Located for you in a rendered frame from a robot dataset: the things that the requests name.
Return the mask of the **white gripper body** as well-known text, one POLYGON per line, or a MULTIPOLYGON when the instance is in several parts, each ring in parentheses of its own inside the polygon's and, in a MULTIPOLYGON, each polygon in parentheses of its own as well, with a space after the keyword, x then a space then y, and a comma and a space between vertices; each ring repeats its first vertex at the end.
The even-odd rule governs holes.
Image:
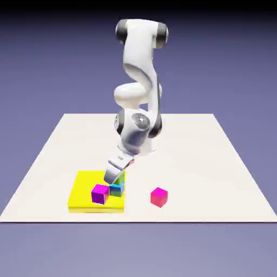
POLYGON ((105 174, 104 174, 104 181, 107 184, 113 184, 115 181, 121 176, 121 170, 114 167, 113 165, 108 165, 105 174))

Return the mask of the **small green cube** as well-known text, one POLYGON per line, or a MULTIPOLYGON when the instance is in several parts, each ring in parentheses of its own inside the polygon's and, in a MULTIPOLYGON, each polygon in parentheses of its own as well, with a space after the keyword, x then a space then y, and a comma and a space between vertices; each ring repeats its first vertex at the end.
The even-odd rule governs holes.
POLYGON ((114 184, 120 186, 122 183, 125 182, 125 172, 122 172, 118 178, 114 181, 114 184))

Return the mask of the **small blue cube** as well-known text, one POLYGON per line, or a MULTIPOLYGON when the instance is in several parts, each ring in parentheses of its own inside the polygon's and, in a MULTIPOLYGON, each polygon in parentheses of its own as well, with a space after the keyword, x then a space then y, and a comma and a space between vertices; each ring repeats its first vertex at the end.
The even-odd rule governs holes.
POLYGON ((124 181, 121 183, 113 183, 109 186, 109 195, 114 197, 122 197, 124 193, 124 181))

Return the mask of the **small purple cube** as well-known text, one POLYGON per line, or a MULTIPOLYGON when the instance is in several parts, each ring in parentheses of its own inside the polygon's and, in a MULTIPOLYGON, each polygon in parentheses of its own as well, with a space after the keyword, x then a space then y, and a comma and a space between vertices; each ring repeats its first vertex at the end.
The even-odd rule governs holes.
POLYGON ((104 205, 108 198, 109 198, 109 187, 102 184, 96 184, 91 191, 92 202, 104 205))

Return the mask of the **small pink cube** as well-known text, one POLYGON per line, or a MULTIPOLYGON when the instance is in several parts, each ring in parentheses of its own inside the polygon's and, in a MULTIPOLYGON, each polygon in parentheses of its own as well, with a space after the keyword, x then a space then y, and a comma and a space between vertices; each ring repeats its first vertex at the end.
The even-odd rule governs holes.
POLYGON ((163 207, 168 201, 168 191, 160 187, 155 188, 150 194, 150 203, 157 207, 163 207))

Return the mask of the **large yellow box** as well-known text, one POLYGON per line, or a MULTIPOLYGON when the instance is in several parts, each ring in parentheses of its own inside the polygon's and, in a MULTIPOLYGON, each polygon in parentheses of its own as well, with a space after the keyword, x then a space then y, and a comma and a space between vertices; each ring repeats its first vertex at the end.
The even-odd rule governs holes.
POLYGON ((104 171, 79 171, 75 178, 70 196, 68 210, 71 213, 123 213, 124 197, 110 196, 104 205, 93 203, 91 191, 96 184, 110 186, 104 181, 104 171))

